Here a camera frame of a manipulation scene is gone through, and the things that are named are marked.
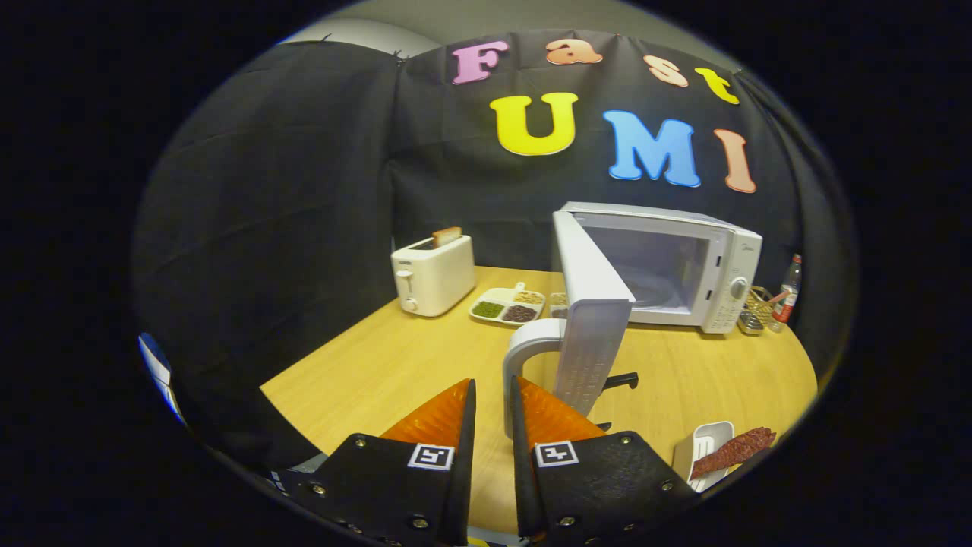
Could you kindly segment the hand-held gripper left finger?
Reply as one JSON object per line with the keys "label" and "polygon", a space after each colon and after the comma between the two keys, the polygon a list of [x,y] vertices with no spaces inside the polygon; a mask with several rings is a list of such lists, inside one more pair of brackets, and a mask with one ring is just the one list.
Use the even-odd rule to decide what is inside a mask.
{"label": "hand-held gripper left finger", "polygon": [[355,433],[270,485],[336,528],[336,546],[468,544],[476,392],[457,382],[386,434]]}

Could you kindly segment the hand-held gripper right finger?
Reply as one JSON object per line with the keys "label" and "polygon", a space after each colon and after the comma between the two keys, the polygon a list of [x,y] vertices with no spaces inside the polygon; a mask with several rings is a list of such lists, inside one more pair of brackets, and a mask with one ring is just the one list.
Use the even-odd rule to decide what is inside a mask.
{"label": "hand-held gripper right finger", "polygon": [[702,503],[638,433],[530,443],[516,376],[510,426],[519,536],[531,546],[646,546]]}

